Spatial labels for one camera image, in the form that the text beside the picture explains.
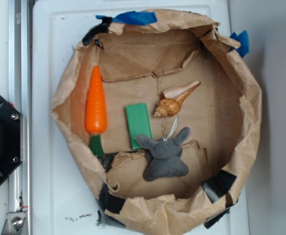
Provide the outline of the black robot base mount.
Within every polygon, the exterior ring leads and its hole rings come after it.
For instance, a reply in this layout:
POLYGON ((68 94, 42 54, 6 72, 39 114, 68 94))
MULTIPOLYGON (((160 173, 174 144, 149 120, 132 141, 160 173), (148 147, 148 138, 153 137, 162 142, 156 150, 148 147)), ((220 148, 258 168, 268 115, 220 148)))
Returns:
POLYGON ((22 115, 0 95, 0 186, 21 164, 22 115))

